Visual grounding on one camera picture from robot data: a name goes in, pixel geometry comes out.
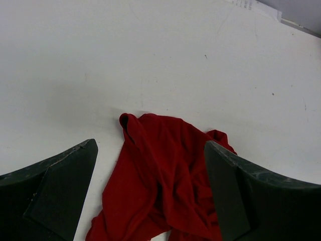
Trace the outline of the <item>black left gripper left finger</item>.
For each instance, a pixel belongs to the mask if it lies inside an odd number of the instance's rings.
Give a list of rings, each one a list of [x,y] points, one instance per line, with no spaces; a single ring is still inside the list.
[[[73,240],[97,154],[88,139],[1,175],[1,240]]]

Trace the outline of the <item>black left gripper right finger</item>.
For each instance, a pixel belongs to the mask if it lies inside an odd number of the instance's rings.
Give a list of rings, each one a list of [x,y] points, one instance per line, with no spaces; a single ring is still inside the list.
[[[204,156],[223,240],[320,240],[320,185],[272,172],[214,141]]]

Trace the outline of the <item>red t shirt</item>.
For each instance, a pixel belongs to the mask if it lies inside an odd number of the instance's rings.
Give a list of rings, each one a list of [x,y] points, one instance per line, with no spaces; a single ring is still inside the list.
[[[124,143],[87,240],[221,240],[204,146],[232,147],[224,132],[180,118],[124,113]]]

